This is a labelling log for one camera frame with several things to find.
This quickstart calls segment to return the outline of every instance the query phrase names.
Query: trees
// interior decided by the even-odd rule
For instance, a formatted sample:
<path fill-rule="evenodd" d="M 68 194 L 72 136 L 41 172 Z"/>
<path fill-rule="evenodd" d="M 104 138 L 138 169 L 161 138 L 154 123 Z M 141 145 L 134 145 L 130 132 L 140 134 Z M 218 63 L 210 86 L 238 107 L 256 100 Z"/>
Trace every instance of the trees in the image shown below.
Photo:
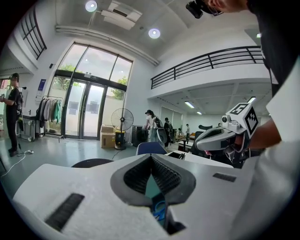
<path fill-rule="evenodd" d="M 127 84 L 127 78 L 124 76 L 121 79 L 118 80 L 118 83 Z M 124 98 L 124 91 L 121 91 L 119 89 L 112 89 L 111 92 L 114 94 L 113 98 L 116 100 L 123 100 Z"/>
<path fill-rule="evenodd" d="M 59 67 L 59 70 L 65 70 L 73 72 L 75 69 L 75 66 L 72 64 L 65 64 Z M 68 86 L 70 84 L 70 79 L 65 79 L 64 77 L 55 77 L 53 81 L 52 88 L 59 89 L 59 90 L 67 90 Z M 73 83 L 73 86 L 80 87 L 80 84 L 77 82 Z"/>

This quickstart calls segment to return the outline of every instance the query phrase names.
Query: clothing rack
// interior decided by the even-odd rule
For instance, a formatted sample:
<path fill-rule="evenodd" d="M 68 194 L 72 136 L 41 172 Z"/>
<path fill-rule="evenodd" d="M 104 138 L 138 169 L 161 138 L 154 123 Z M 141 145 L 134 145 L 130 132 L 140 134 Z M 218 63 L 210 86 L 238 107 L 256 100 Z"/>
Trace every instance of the clothing rack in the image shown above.
<path fill-rule="evenodd" d="M 44 99 L 46 98 L 54 98 L 54 99 L 60 99 L 61 100 L 61 110 L 60 110 L 60 115 L 62 117 L 62 108 L 63 108 L 63 105 L 64 105 L 64 99 L 62 97 L 54 97 L 54 96 L 49 96 L 49 95 L 44 95 L 42 97 L 42 100 L 43 101 Z M 62 124 L 60 124 L 60 133 L 62 133 Z M 58 135 L 58 134 L 53 134 L 53 133 L 42 133 L 43 136 L 48 136 L 48 137 L 54 137 L 54 138 L 58 138 L 58 142 L 60 143 L 60 139 L 64 139 L 64 135 Z"/>

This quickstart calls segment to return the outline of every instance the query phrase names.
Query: poster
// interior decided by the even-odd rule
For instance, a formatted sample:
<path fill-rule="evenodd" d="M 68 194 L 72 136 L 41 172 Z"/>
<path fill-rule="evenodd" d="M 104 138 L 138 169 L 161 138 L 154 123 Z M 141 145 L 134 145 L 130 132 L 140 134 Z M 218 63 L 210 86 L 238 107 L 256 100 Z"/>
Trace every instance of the poster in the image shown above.
<path fill-rule="evenodd" d="M 38 89 L 37 89 L 37 97 L 41 97 L 43 94 L 43 89 L 45 86 L 46 79 L 41 79 Z"/>

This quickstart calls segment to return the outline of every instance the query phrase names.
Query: floor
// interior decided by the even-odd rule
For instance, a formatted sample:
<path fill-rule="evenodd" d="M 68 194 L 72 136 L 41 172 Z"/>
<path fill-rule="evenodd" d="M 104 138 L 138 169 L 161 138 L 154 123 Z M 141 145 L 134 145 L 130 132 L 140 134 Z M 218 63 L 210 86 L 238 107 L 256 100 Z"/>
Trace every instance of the floor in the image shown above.
<path fill-rule="evenodd" d="M 119 160 L 134 156 L 136 153 L 136 147 L 133 146 L 129 146 L 123 151 L 102 149 L 99 141 L 62 139 L 59 143 L 58 139 L 51 137 L 43 137 L 34 142 L 18 138 L 18 141 L 22 151 L 33 150 L 34 154 L 26 155 L 23 161 L 15 165 L 7 175 L 1 177 L 1 182 L 11 197 L 14 196 L 21 184 L 42 164 L 48 163 L 71 167 L 90 158 Z M 7 170 L 24 156 L 9 157 L 7 149 L 10 147 L 9 139 L 0 141 L 0 155 Z M 166 150 L 170 152 L 177 149 L 178 143 L 175 143 Z M 0 171 L 1 175 L 5 173 L 2 166 L 0 166 Z M 151 177 L 147 185 L 146 195 L 153 197 L 158 193 L 158 187 Z"/>

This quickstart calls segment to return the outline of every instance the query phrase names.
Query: railing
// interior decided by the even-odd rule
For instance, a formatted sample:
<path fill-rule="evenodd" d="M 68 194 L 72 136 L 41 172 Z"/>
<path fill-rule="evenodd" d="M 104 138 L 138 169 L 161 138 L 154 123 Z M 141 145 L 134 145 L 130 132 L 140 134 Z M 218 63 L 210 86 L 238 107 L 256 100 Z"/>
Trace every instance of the railing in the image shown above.
<path fill-rule="evenodd" d="M 36 60 L 38 60 L 39 56 L 47 47 L 38 28 L 35 8 L 21 20 L 20 27 L 24 42 L 31 53 L 35 55 Z"/>
<path fill-rule="evenodd" d="M 259 46 L 223 49 L 192 58 L 151 78 L 151 89 L 198 72 L 240 64 L 263 63 Z"/>

